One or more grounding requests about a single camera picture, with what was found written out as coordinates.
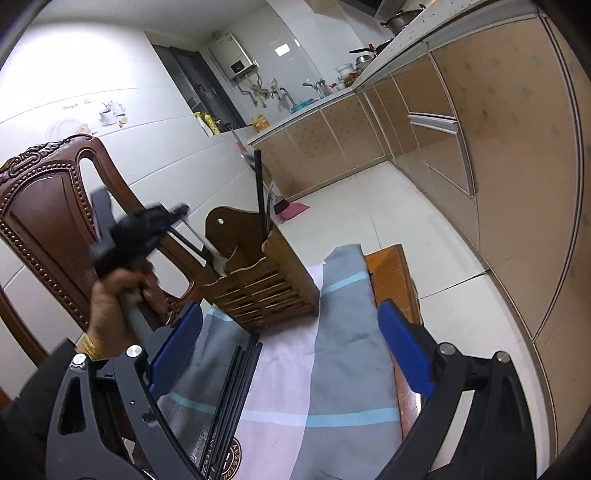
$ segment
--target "ceiling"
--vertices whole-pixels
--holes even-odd
[[[103,21],[200,46],[214,31],[266,5],[266,0],[52,0],[37,21]]]

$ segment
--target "wooden utensil holder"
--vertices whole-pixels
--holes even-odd
[[[209,268],[200,276],[209,303],[247,331],[318,315],[318,288],[277,227],[263,239],[259,213],[229,207],[213,209],[205,225],[206,237],[229,258],[226,277],[211,281]]]

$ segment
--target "blue gripper pad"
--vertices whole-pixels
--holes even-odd
[[[193,352],[197,337],[203,328],[203,312],[195,302],[190,302],[174,322],[173,331],[152,363],[148,391],[158,400],[173,389],[183,368]]]
[[[392,300],[378,309],[378,324],[413,392],[429,400],[435,390],[431,360],[437,344],[422,325],[413,325]]]

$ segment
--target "human hand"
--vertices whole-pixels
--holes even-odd
[[[118,300],[118,296],[124,290],[138,288],[154,311],[161,315],[166,313],[166,298],[158,286],[158,278],[151,265],[147,272],[132,272],[120,268],[103,280],[95,282],[92,287],[90,325],[86,335],[106,358],[116,357],[130,345],[138,343],[125,320]],[[83,345],[79,345],[77,351],[88,353]]]

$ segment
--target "gold bracelet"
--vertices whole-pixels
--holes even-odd
[[[90,357],[91,360],[106,359],[106,356],[103,354],[103,352],[101,352],[95,346],[95,344],[92,343],[92,340],[90,340],[90,338],[88,338],[87,334],[82,335],[82,341],[80,343],[84,347],[84,350],[86,350],[86,353],[88,353],[88,356]]]

